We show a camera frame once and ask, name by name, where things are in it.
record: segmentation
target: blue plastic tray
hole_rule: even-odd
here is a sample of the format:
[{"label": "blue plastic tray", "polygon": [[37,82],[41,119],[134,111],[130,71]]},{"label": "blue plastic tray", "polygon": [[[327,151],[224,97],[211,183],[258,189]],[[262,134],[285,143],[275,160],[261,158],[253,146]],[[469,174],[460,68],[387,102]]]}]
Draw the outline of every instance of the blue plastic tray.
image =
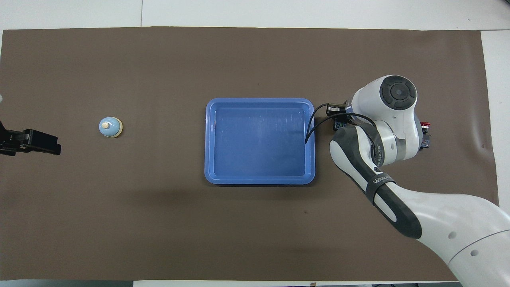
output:
[{"label": "blue plastic tray", "polygon": [[207,180],[215,184],[307,184],[315,139],[304,137],[306,99],[217,98],[206,109]]}]

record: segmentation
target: cable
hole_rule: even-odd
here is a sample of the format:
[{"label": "cable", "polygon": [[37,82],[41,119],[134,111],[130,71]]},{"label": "cable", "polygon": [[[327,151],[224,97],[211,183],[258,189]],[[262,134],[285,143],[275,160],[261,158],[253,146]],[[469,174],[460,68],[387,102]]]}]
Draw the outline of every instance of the cable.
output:
[{"label": "cable", "polygon": [[320,121],[318,124],[316,124],[308,133],[307,133],[307,136],[304,138],[304,143],[306,144],[308,142],[308,139],[310,138],[310,136],[312,135],[312,133],[315,131],[315,129],[323,122],[327,121],[328,119],[330,118],[333,118],[335,116],[339,116],[339,115],[354,115],[354,116],[357,116],[357,117],[360,117],[360,118],[364,118],[366,119],[370,124],[372,124],[374,127],[377,128],[377,126],[375,125],[374,121],[365,116],[365,115],[362,115],[362,114],[358,114],[358,113],[336,113],[336,114],[332,114],[330,116],[327,116],[325,117],[322,121]]},{"label": "cable", "polygon": [[317,108],[315,108],[314,112],[312,113],[312,115],[310,116],[310,121],[308,122],[308,127],[307,127],[307,134],[308,132],[310,131],[310,125],[312,124],[312,120],[314,119],[314,115],[315,113],[322,107],[324,106],[327,106],[329,103],[325,103],[325,104],[322,104],[320,106],[318,106]]}]

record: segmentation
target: tray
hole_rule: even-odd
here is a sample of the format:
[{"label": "tray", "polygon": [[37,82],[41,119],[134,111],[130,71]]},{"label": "tray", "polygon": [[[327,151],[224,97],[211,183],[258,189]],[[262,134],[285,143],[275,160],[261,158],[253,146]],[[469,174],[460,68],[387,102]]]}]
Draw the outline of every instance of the tray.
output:
[{"label": "tray", "polygon": [[307,99],[217,98],[206,108],[205,176],[214,184],[307,184],[315,138]]}]

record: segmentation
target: circular button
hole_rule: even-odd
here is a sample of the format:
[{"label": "circular button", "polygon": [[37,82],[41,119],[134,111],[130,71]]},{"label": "circular button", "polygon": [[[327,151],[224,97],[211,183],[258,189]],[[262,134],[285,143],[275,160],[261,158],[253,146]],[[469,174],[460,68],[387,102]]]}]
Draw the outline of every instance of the circular button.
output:
[{"label": "circular button", "polygon": [[409,97],[409,88],[404,84],[394,84],[390,89],[391,96],[396,100],[404,100]]}]

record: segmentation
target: velcro strap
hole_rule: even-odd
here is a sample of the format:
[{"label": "velcro strap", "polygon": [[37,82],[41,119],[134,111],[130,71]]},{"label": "velcro strap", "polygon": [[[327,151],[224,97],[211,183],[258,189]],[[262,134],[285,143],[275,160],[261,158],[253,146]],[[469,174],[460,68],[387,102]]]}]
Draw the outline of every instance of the velcro strap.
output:
[{"label": "velcro strap", "polygon": [[395,182],[391,176],[389,176],[387,173],[381,173],[374,175],[368,182],[367,182],[367,189],[365,190],[365,196],[368,198],[368,200],[374,204],[374,197],[375,192],[377,189],[388,182]]}]

